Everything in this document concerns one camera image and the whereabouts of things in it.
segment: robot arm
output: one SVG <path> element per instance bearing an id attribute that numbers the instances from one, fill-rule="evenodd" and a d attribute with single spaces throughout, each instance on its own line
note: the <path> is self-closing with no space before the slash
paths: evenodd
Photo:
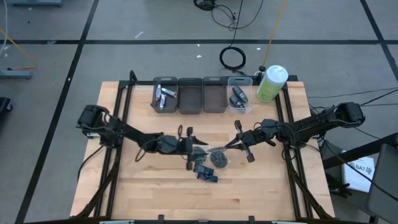
<path id="1" fill-rule="evenodd" d="M 254 162 L 254 156 L 249 147 L 262 142 L 275 146 L 275 142 L 271 141 L 274 137 L 279 142 L 301 148 L 314 135 L 324 134 L 337 127 L 355 128 L 364 121 L 365 117 L 360 105 L 353 102 L 341 103 L 294 123 L 264 119 L 259 127 L 245 132 L 242 131 L 241 122 L 238 120 L 235 121 L 238 133 L 231 142 L 225 145 L 225 148 L 246 151 L 248 161 Z"/>
<path id="2" fill-rule="evenodd" d="M 148 153 L 160 153 L 167 155 L 186 155 L 187 169 L 192 169 L 192 161 L 195 156 L 192 154 L 193 144 L 207 145 L 192 136 L 193 128 L 187 129 L 185 138 L 164 135 L 163 133 L 146 134 L 122 122 L 119 118 L 109 114 L 106 108 L 97 105 L 87 105 L 83 110 L 77 128 L 82 130 L 84 135 L 97 133 L 100 135 L 100 144 L 106 147 L 118 147 L 119 137 L 123 136 L 138 144 L 138 146 Z M 182 126 L 178 128 L 178 135 L 182 134 Z"/>

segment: concrete floor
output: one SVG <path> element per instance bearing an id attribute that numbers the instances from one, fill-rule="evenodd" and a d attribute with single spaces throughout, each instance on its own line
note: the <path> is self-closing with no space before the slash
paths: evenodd
<path id="1" fill-rule="evenodd" d="M 238 12 L 238 0 L 218 0 Z M 260 0 L 245 1 L 241 22 L 256 13 Z M 69 0 L 63 7 L 9 6 L 9 35 L 16 40 L 79 40 L 93 0 Z M 268 39 L 282 1 L 266 0 L 251 26 L 238 30 L 237 39 Z M 378 28 L 386 40 L 398 40 L 395 0 L 368 1 Z M 4 6 L 0 4 L 0 28 L 4 28 Z M 215 17 L 224 23 L 222 12 Z M 233 32 L 211 20 L 209 12 L 184 0 L 99 0 L 88 40 L 180 40 L 231 39 Z M 288 0 L 275 39 L 279 40 L 377 40 L 359 0 Z M 274 44 L 267 66 L 279 64 L 298 75 L 308 96 L 397 87 L 380 44 Z M 23 44 L 38 61 L 31 80 L 0 80 L 0 96 L 10 97 L 14 110 L 0 132 L 0 223 L 14 223 L 24 198 L 55 107 L 60 97 L 78 41 L 73 44 Z M 232 75 L 218 60 L 227 44 L 86 44 L 80 55 L 42 174 L 27 213 L 26 222 L 68 218 L 76 188 L 76 173 L 82 162 L 86 138 L 75 128 L 82 108 L 98 98 L 101 82 L 128 78 L 133 69 L 140 80 L 155 76 L 205 77 Z M 253 74 L 264 60 L 267 45 L 237 44 L 248 56 L 242 71 Z M 388 45 L 398 58 L 398 45 Z M 228 64 L 240 56 L 225 55 Z M 0 55 L 0 68 L 30 65 L 12 45 Z M 319 100 L 313 106 L 330 106 L 344 101 L 365 102 L 385 93 L 380 91 L 353 97 Z M 377 103 L 398 103 L 397 95 Z M 360 127 L 375 136 L 397 132 L 398 106 L 363 108 L 366 122 Z M 354 129 L 330 131 L 326 138 L 351 149 L 374 139 Z M 368 216 L 332 198 L 336 216 L 343 220 L 368 221 Z"/>

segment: wooden tabletop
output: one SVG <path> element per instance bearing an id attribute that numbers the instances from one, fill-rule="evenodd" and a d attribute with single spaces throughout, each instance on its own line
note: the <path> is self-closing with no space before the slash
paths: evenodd
<path id="1" fill-rule="evenodd" d="M 289 82 L 288 86 L 294 119 L 310 116 L 303 83 Z M 265 118 L 278 120 L 275 103 L 261 103 L 255 96 L 255 107 L 250 114 L 229 110 L 221 114 L 203 111 L 198 115 L 158 114 L 150 107 L 152 90 L 152 86 L 135 86 L 129 105 L 127 123 L 145 133 L 177 135 L 177 128 L 182 124 L 184 130 L 192 126 L 193 134 L 201 141 L 223 146 L 235 137 L 234 121 L 237 119 L 241 121 L 243 131 L 253 129 L 255 122 Z M 118 82 L 104 82 L 98 105 L 113 111 L 117 91 Z M 283 93 L 280 94 L 287 120 Z M 98 138 L 88 140 L 85 157 L 99 147 L 98 143 Z M 315 140 L 308 143 L 317 147 Z M 166 220 L 247 220 L 248 216 L 254 215 L 256 220 L 294 220 L 281 143 L 276 147 L 262 143 L 251 149 L 256 161 L 250 164 L 245 152 L 227 151 L 230 163 L 226 169 L 215 170 L 219 179 L 215 184 L 196 179 L 195 173 L 185 170 L 185 160 L 180 156 L 146 154 L 140 162 L 134 162 L 139 147 L 125 139 L 112 218 L 156 220 L 162 214 Z M 303 148 L 301 152 L 308 189 L 334 216 L 319 152 L 311 147 Z M 104 155 L 105 150 L 92 158 L 81 171 L 71 215 L 79 213 L 98 189 Z M 305 217 L 299 188 L 297 192 L 301 216 Z M 107 200 L 108 191 L 104 194 L 102 215 Z"/>

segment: black metal frame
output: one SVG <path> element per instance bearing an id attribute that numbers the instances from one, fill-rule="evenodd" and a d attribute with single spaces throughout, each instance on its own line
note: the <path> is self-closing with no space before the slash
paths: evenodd
<path id="1" fill-rule="evenodd" d="M 253 85 L 259 85 L 261 82 L 261 77 L 255 77 L 255 76 L 250 76 L 250 78 L 253 79 Z M 291 75 L 289 76 L 288 81 L 298 81 L 297 76 Z M 131 95 L 132 95 L 132 88 L 134 85 L 153 85 L 153 81 L 138 81 L 137 77 L 135 76 L 133 71 L 130 71 L 130 79 L 128 81 L 119 81 L 119 86 L 118 86 L 118 92 L 116 94 L 116 102 L 115 102 L 115 107 L 113 111 L 114 116 L 118 116 L 119 114 L 119 109 L 121 106 L 121 98 L 122 98 L 122 93 L 125 88 L 127 88 L 127 95 L 126 99 L 124 102 L 124 109 L 123 109 L 123 115 L 122 115 L 122 121 L 126 122 L 127 121 L 127 116 L 129 113 L 129 106 L 130 106 L 130 100 L 131 100 Z M 289 122 L 294 122 L 294 117 L 293 117 L 293 111 L 292 111 L 292 106 L 290 104 L 290 96 L 289 96 L 289 91 L 287 88 L 287 85 L 285 85 L 282 88 L 282 91 L 284 93 L 284 100 L 285 100 L 285 105 L 286 105 L 286 110 L 287 110 L 287 117 Z M 276 108 L 277 108 L 277 113 L 279 117 L 280 122 L 284 122 L 284 115 L 282 111 L 282 104 L 280 102 L 280 96 L 277 95 L 275 98 L 276 102 Z M 47 222 L 39 222 L 39 223 L 99 223 L 103 221 L 110 221 L 111 215 L 112 215 L 112 210 L 113 210 L 113 202 L 114 202 L 114 195 L 116 192 L 116 184 L 118 180 L 118 171 L 119 171 L 119 165 L 120 165 L 120 158 L 121 158 L 121 153 L 123 149 L 123 137 L 119 137 L 118 141 L 118 147 L 115 148 L 116 150 L 116 155 L 115 155 L 115 160 L 113 167 L 113 173 L 110 174 L 108 172 L 109 170 L 109 163 L 111 160 L 111 153 L 112 150 L 111 148 L 106 149 L 106 154 L 104 158 L 104 163 L 103 163 L 103 170 L 101 172 L 101 179 L 100 179 L 100 188 L 105 189 L 108 184 L 106 184 L 106 179 L 109 178 L 110 175 L 113 176 L 112 181 L 110 182 L 110 190 L 109 190 L 109 197 L 108 197 L 108 202 L 107 202 L 107 207 L 106 207 L 106 215 L 105 216 L 100 216 L 101 213 L 101 204 L 102 204 L 102 197 L 103 197 L 103 191 L 97 192 L 96 196 L 99 196 L 99 199 L 97 200 L 97 203 L 95 204 L 95 207 L 90 208 L 91 210 L 94 208 L 94 216 L 93 217 L 87 217 L 88 214 L 90 214 L 91 210 L 86 210 L 85 216 L 84 217 L 73 217 L 68 220 L 53 220 L 53 221 L 47 221 Z M 285 147 L 285 158 L 286 158 L 286 165 L 287 167 L 291 163 L 291 155 L 290 155 L 290 150 L 287 149 L 288 146 L 284 145 Z M 303 162 L 301 158 L 301 153 L 300 150 L 295 150 L 296 154 L 296 161 L 297 161 L 297 168 L 298 168 L 298 173 L 300 175 L 300 178 L 302 182 L 307 186 L 306 181 L 305 181 L 305 173 L 304 173 L 304 168 L 303 168 Z M 294 182 L 293 178 L 289 176 L 289 184 L 290 184 L 290 192 L 292 194 L 292 203 L 293 203 L 293 208 L 294 208 L 294 215 L 295 215 L 295 221 L 296 222 L 305 222 L 305 223 L 324 223 L 324 224 L 337 224 L 337 223 L 348 223 L 348 224 L 361 224 L 360 222 L 346 222 L 346 221 L 339 221 L 339 220 L 326 220 L 326 219 L 316 219 L 313 218 L 312 214 L 312 208 L 311 205 L 309 204 L 308 200 L 304 197 L 304 205 L 305 205 L 305 210 L 307 217 L 304 218 L 301 216 L 300 213 L 300 205 L 299 205 L 299 199 L 297 196 L 297 189 L 296 189 L 296 183 Z M 255 224 L 255 223 L 272 223 L 272 221 L 255 221 L 254 216 L 249 216 L 248 220 L 242 220 L 242 221 L 200 221 L 200 220 L 164 220 L 164 215 L 159 215 L 158 220 L 134 220 L 133 223 L 179 223 L 179 224 L 191 224 L 191 223 L 249 223 L 249 224 Z"/>

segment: black object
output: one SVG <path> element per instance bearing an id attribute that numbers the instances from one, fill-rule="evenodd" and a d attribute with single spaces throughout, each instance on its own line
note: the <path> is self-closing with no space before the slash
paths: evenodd
<path id="1" fill-rule="evenodd" d="M 198 173 L 197 179 L 205 180 L 208 182 L 215 182 L 215 183 L 217 183 L 218 181 L 218 177 L 214 176 L 213 169 L 195 163 L 193 171 Z"/>
<path id="2" fill-rule="evenodd" d="M 12 111 L 11 100 L 9 98 L 0 97 L 0 130 L 6 120 L 8 112 Z"/>
<path id="3" fill-rule="evenodd" d="M 201 91 L 201 78 L 180 78 L 177 93 L 178 111 L 181 114 L 200 114 L 202 108 Z"/>
<path id="4" fill-rule="evenodd" d="M 227 105 L 226 78 L 205 77 L 203 79 L 203 110 L 206 113 L 224 113 Z"/>
<path id="5" fill-rule="evenodd" d="M 177 91 L 177 78 L 175 77 L 155 77 L 154 78 L 154 94 L 152 96 L 152 103 L 150 106 L 158 113 L 174 113 L 177 110 L 177 99 L 166 95 L 166 102 L 163 109 L 160 109 L 160 100 L 156 100 L 156 88 L 157 85 L 161 85 L 162 88 L 168 90 Z"/>
<path id="6" fill-rule="evenodd" d="M 232 87 L 232 91 L 243 103 L 248 102 L 248 97 L 244 94 L 243 90 L 239 86 Z"/>
<path id="7" fill-rule="evenodd" d="M 199 146 L 193 147 L 193 156 L 196 164 L 202 164 L 206 162 L 207 153 Z"/>
<path id="8" fill-rule="evenodd" d="M 242 62 L 239 65 L 237 65 L 237 66 L 229 66 L 229 65 L 225 64 L 224 59 L 223 59 L 223 55 L 224 55 L 224 53 L 227 50 L 234 50 L 237 53 L 239 53 L 242 56 Z M 242 49 L 238 48 L 238 47 L 232 47 L 232 44 L 231 44 L 231 46 L 224 48 L 220 52 L 219 58 L 220 58 L 221 64 L 224 66 L 224 68 L 226 68 L 228 70 L 231 70 L 231 71 L 237 71 L 237 70 L 243 68 L 245 66 L 245 64 L 246 64 L 246 54 L 244 53 L 244 51 Z"/>
<path id="9" fill-rule="evenodd" d="M 244 108 L 243 102 L 240 99 L 238 99 L 238 97 L 236 97 L 236 96 L 231 96 L 229 98 L 229 101 L 236 108 Z"/>
<path id="10" fill-rule="evenodd" d="M 193 168 L 193 172 L 197 172 L 197 173 L 201 172 L 201 173 L 203 173 L 205 175 L 213 175 L 214 174 L 214 170 L 213 169 L 205 167 L 205 166 L 200 165 L 200 164 L 196 164 L 196 163 L 195 163 L 195 166 Z"/>
<path id="11" fill-rule="evenodd" d="M 228 158 L 221 151 L 212 152 L 210 154 L 210 161 L 219 169 L 225 168 L 228 165 Z"/>
<path id="12" fill-rule="evenodd" d="M 214 182 L 214 183 L 218 182 L 218 177 L 214 175 L 206 175 L 202 172 L 198 172 L 197 179 L 205 180 L 207 182 Z"/>
<path id="13" fill-rule="evenodd" d="M 348 196 L 352 196 L 351 191 L 349 191 L 349 184 L 342 184 L 340 179 L 334 178 L 332 175 L 325 173 L 326 181 L 328 182 L 329 192 L 331 194 L 347 198 Z"/>

